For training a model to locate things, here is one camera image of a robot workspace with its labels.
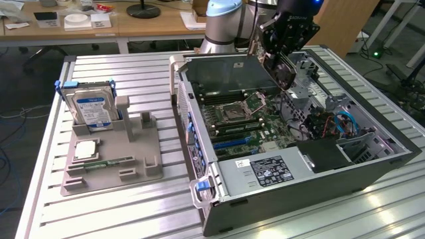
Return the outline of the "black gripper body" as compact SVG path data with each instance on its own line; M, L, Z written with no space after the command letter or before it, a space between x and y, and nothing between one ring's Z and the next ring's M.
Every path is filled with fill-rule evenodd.
M290 20L312 23L323 1L322 0L278 0L276 1L276 24Z

